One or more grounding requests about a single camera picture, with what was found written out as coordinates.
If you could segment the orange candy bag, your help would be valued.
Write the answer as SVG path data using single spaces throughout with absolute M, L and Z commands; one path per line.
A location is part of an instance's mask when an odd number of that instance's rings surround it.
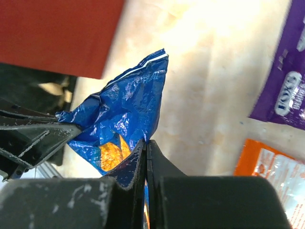
M 267 179 L 282 203 L 292 228 L 305 227 L 305 163 L 262 142 L 246 139 L 235 176 Z

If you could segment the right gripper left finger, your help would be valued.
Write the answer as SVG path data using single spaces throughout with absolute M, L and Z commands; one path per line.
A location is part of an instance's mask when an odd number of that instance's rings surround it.
M 0 193 L 3 229 L 143 228 L 145 143 L 100 178 L 20 179 Z

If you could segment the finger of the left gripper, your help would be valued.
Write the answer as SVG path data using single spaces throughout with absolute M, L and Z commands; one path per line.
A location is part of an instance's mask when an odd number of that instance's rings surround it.
M 76 124 L 0 100 L 0 175 L 19 179 L 81 133 Z

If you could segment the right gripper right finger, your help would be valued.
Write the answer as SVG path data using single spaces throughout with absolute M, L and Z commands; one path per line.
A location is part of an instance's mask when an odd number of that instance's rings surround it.
M 254 176 L 188 176 L 151 140 L 147 147 L 152 229 L 288 229 L 272 185 Z

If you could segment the blue Doritos chip bag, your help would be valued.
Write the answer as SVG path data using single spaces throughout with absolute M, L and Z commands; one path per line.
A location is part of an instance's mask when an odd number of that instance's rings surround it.
M 104 229 L 143 227 L 146 146 L 158 126 L 168 62 L 164 49 L 151 53 L 73 111 L 56 114 L 81 128 L 69 147 L 102 175 L 91 202 Z

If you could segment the red paper bag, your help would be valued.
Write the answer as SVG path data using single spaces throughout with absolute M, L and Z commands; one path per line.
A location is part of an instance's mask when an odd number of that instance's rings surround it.
M 0 60 L 99 79 L 123 0 L 3 0 Z

